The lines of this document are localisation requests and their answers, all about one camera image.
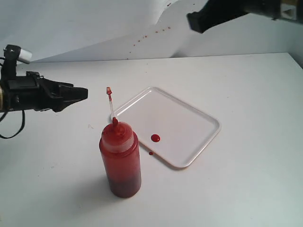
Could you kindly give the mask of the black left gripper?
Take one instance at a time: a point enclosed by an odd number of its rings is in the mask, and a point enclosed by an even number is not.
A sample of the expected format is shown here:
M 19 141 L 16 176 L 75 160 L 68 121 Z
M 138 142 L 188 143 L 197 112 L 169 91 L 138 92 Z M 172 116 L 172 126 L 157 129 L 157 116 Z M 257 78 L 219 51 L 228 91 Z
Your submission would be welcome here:
M 62 111 L 66 106 L 88 98 L 88 89 L 73 84 L 52 81 L 38 72 L 27 71 L 25 76 L 1 78 L 0 111 L 21 110 Z

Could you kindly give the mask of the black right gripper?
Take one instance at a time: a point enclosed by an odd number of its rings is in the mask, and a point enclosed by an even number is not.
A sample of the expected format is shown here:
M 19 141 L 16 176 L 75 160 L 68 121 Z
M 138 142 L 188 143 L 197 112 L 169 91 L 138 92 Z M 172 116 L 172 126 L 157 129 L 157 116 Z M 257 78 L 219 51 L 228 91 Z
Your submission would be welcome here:
M 190 28 L 198 33 L 247 14 L 280 18 L 280 0 L 209 0 L 198 12 L 187 14 Z

